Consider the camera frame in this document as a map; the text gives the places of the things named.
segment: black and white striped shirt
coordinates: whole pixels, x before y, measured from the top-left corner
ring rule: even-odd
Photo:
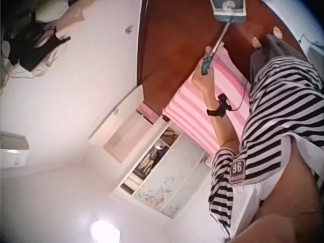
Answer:
[[[258,72],[239,154],[220,149],[212,162],[210,212],[229,237],[248,227],[275,187],[291,138],[324,191],[323,87],[313,67],[294,57],[273,58]]]

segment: pink striped fabric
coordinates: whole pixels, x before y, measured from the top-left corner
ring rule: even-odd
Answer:
[[[231,61],[227,50],[220,47],[214,59],[215,94],[225,93],[233,108],[241,102],[246,78]],[[178,89],[167,105],[163,114],[177,124],[209,154],[219,149],[212,124],[206,114],[206,107],[201,93],[191,85],[191,77]],[[249,116],[249,91],[246,91],[241,108],[228,112],[239,137]]]

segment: bare foot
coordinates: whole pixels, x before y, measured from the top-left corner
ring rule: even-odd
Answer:
[[[273,28],[273,35],[278,39],[282,39],[282,32],[277,26]]]
[[[258,49],[261,48],[261,43],[259,42],[259,40],[256,37],[253,37],[252,39],[252,46],[254,49]]]

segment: black wristband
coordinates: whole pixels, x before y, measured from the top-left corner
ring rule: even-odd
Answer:
[[[218,106],[217,110],[207,110],[207,115],[209,116],[224,117],[225,114],[226,114],[226,109],[224,108],[224,106],[222,106],[222,104]]]

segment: black wrist strap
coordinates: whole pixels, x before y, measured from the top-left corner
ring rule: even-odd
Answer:
[[[217,108],[217,110],[207,110],[207,114],[209,116],[224,117],[226,114],[226,110],[232,111],[233,109],[229,104],[227,96],[225,94],[220,94],[217,98],[220,106]]]
[[[209,116],[224,117],[225,114],[226,114],[226,110],[222,105],[218,106],[217,110],[207,110],[207,115]]]

